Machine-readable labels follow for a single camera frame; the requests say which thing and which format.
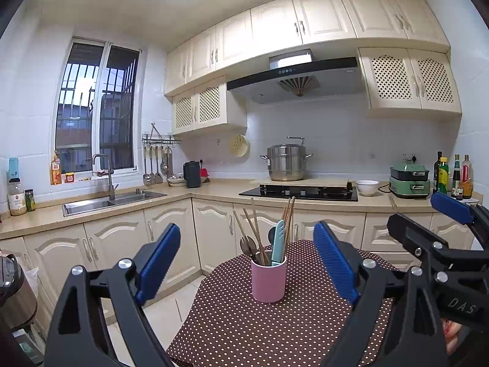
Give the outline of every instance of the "green electric cooker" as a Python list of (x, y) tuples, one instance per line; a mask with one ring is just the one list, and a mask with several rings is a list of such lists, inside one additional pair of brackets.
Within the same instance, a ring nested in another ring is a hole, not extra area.
[(430, 194), (429, 170), (416, 158), (403, 160), (391, 167), (390, 190), (400, 198), (427, 198)]

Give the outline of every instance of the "utensil holder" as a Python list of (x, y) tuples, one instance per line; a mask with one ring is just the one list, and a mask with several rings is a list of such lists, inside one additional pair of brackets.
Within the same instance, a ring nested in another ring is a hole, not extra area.
[[(271, 251), (265, 251), (271, 258)], [(251, 289), (253, 298), (259, 302), (272, 303), (280, 301), (285, 294), (287, 278), (287, 257), (276, 266), (262, 266), (251, 261)]]

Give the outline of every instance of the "gas stove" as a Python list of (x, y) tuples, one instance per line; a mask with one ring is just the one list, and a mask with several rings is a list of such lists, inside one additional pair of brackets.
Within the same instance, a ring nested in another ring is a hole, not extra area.
[(325, 200), (339, 202), (357, 202), (356, 187), (348, 182), (346, 187), (333, 186), (287, 186), (260, 185), (254, 189), (240, 193), (240, 196), (290, 198), (298, 200)]

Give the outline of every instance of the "polka dot tablecloth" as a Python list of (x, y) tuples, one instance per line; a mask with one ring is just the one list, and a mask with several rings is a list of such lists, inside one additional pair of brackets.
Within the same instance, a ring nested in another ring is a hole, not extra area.
[[(380, 257), (360, 251), (381, 266)], [(318, 366), (351, 310), (340, 298), (310, 240), (287, 250), (287, 284), (279, 302), (251, 294), (251, 260), (237, 256), (205, 278), (168, 354), (176, 364), (202, 367)], [(360, 365), (375, 359), (390, 313), (385, 299)]]

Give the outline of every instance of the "sink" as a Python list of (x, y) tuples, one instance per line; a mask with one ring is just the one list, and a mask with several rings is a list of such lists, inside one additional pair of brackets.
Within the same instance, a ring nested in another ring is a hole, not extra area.
[(100, 197), (81, 202), (63, 204), (63, 216), (69, 217), (70, 215), (81, 214), (82, 212), (97, 211), (104, 208), (122, 206), (132, 202), (140, 202), (163, 196), (166, 196), (166, 194), (136, 189), (136, 191), (132, 193), (121, 193), (116, 195), (115, 200), (110, 200), (108, 197)]

